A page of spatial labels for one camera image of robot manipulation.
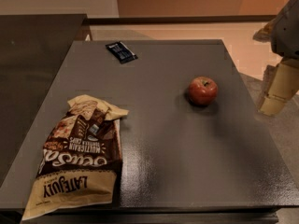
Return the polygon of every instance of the red apple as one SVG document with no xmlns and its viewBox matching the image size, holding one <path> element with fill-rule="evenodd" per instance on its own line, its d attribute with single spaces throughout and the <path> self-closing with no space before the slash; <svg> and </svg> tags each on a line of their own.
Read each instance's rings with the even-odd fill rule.
<svg viewBox="0 0 299 224">
<path fill-rule="evenodd" d="M 188 87 L 188 96 L 195 105 L 210 105 L 216 98 L 218 86 L 209 77 L 197 77 Z"/>
</svg>

